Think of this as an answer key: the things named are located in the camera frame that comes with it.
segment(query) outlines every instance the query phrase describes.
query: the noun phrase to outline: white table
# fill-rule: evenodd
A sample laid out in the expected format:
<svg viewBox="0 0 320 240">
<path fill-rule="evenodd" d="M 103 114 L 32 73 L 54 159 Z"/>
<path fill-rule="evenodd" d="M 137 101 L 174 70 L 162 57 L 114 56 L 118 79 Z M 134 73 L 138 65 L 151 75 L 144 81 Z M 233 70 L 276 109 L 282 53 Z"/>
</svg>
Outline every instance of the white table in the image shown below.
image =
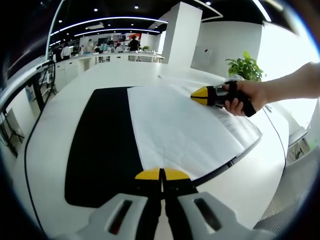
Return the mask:
<svg viewBox="0 0 320 240">
<path fill-rule="evenodd" d="M 123 57 L 123 56 L 137 56 L 137 57 L 148 57 L 148 58 L 153 58 L 153 61 L 156 62 L 156 60 L 161 61 L 164 59 L 163 56 L 159 54 L 153 54 L 153 53 L 146 53 L 146 52 L 106 52 L 106 53 L 90 53 L 90 54 L 84 54 L 81 56 L 76 56 L 72 57 L 71 60 L 87 60 L 90 58 L 98 58 L 98 57 L 110 57 L 110 56 L 115 56 L 115 57 Z"/>
<path fill-rule="evenodd" d="M 33 202 L 49 238 L 73 233 L 84 227 L 95 210 L 69 205 L 64 197 L 71 143 L 79 119 L 95 89 L 180 81 L 215 85 L 223 80 L 203 71 L 161 63 L 110 62 L 87 70 L 58 93 L 46 106 L 27 151 L 27 172 Z M 276 122 L 274 125 L 287 151 L 288 124 L 276 112 L 269 115 Z M 234 166 L 197 187 L 233 209 L 237 220 L 248 228 L 252 228 L 267 209 L 285 166 L 283 147 L 265 113 L 260 111 L 251 120 L 263 134 L 256 147 Z M 35 220 L 26 187 L 23 149 L 16 160 L 13 185 L 22 205 Z"/>
</svg>

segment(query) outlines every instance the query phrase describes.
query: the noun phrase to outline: white pillar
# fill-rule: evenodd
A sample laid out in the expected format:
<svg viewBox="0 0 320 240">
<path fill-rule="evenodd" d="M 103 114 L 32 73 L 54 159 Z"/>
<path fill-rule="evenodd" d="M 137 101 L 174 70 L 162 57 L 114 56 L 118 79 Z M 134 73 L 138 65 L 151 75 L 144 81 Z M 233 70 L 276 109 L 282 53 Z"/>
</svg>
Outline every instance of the white pillar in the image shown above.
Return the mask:
<svg viewBox="0 0 320 240">
<path fill-rule="evenodd" d="M 202 10 L 180 2 L 171 8 L 162 62 L 177 67 L 191 67 L 197 44 Z"/>
</svg>

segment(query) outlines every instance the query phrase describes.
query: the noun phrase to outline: hand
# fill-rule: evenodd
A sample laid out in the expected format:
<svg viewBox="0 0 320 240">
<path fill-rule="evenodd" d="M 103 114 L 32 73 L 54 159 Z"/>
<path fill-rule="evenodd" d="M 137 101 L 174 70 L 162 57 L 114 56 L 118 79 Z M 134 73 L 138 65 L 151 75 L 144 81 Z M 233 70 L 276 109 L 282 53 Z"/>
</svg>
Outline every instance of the hand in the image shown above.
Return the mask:
<svg viewBox="0 0 320 240">
<path fill-rule="evenodd" d="M 236 83 L 237 90 L 244 92 L 250 99 L 253 108 L 258 112 L 267 103 L 266 90 L 264 83 L 262 82 L 252 82 L 248 80 L 238 81 Z M 225 90 L 229 90 L 229 85 L 224 85 Z M 239 102 L 235 98 L 232 102 L 225 101 L 225 109 L 235 115 L 235 116 L 245 116 L 243 102 Z"/>
</svg>

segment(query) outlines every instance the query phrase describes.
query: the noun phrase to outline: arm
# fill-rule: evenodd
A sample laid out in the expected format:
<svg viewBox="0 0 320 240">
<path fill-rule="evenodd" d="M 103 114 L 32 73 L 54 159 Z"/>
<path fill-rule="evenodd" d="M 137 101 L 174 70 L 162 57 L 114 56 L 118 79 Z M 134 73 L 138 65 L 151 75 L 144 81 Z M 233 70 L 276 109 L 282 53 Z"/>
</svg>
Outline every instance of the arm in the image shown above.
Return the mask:
<svg viewBox="0 0 320 240">
<path fill-rule="evenodd" d="M 297 71 L 272 81 L 239 81 L 237 88 L 249 96 L 256 111 L 265 104 L 281 100 L 315 99 L 320 97 L 320 63 L 307 63 Z M 233 102 L 225 102 L 225 109 L 238 116 L 244 116 L 243 106 L 236 98 Z"/>
<path fill-rule="evenodd" d="M 263 83 L 266 102 L 285 99 L 315 99 L 320 96 L 320 64 L 307 63 L 290 75 Z"/>
</svg>

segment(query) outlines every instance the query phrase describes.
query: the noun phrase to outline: person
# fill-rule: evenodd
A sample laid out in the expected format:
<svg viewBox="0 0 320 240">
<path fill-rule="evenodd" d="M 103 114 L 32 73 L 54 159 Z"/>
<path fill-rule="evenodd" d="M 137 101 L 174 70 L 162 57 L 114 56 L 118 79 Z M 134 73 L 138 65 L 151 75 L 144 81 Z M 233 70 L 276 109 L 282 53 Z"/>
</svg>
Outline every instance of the person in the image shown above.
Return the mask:
<svg viewBox="0 0 320 240">
<path fill-rule="evenodd" d="M 122 47 L 121 47 L 121 44 L 120 43 L 117 43 L 115 48 L 114 48 L 114 52 L 115 53 L 119 53 L 119 52 L 122 52 Z"/>
<path fill-rule="evenodd" d="M 243 91 L 250 98 L 256 111 L 265 104 L 286 100 L 320 97 L 320 63 L 307 63 L 297 71 L 281 78 L 266 81 L 238 81 L 237 89 Z M 243 102 L 235 98 L 232 102 L 225 101 L 225 109 L 235 115 L 244 116 Z"/>
<path fill-rule="evenodd" d="M 129 51 L 131 53 L 137 53 L 138 49 L 140 47 L 140 42 L 136 40 L 136 36 L 132 37 L 132 41 L 129 42 Z M 137 56 L 129 56 L 131 62 L 136 62 L 137 61 Z"/>
<path fill-rule="evenodd" d="M 62 51 L 62 47 L 61 46 L 59 46 L 58 48 L 54 48 L 53 49 L 53 54 L 55 55 L 55 61 L 57 63 L 62 61 L 62 59 L 61 59 L 61 51 Z"/>
<path fill-rule="evenodd" d="M 70 48 L 68 47 L 68 43 L 66 42 L 64 44 L 64 47 L 60 53 L 60 56 L 61 56 L 61 59 L 62 60 L 68 60 L 71 58 L 71 50 Z"/>
<path fill-rule="evenodd" d="M 79 55 L 83 55 L 85 53 L 85 46 L 81 45 L 79 47 Z"/>
<path fill-rule="evenodd" d="M 92 39 L 89 39 L 87 46 L 86 46 L 86 53 L 92 53 L 94 50 L 94 43 L 92 42 Z"/>
<path fill-rule="evenodd" d="M 98 43 L 97 46 L 96 46 L 95 49 L 94 49 L 94 52 L 100 53 L 100 46 L 101 46 L 101 44 Z"/>
</svg>

